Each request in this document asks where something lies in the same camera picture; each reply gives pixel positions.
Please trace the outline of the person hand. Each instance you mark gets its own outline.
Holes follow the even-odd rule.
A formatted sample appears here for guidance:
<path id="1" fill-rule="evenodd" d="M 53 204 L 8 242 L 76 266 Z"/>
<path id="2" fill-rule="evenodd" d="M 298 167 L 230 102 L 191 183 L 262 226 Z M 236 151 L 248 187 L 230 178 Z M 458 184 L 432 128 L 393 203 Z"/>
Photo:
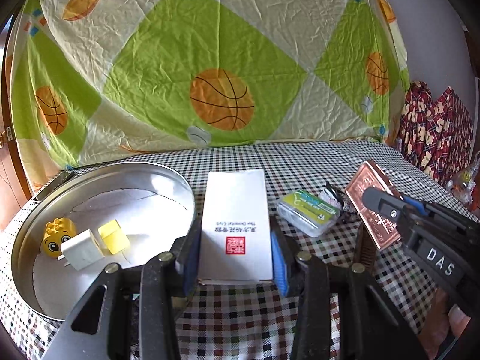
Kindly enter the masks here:
<path id="1" fill-rule="evenodd" d="M 459 306 L 449 308 L 448 300 L 445 291 L 436 290 L 425 325 L 418 336 L 429 359 L 434 359 L 438 355 L 440 345 L 447 338 L 449 331 L 455 337 L 460 337 L 470 322 L 470 317 Z"/>

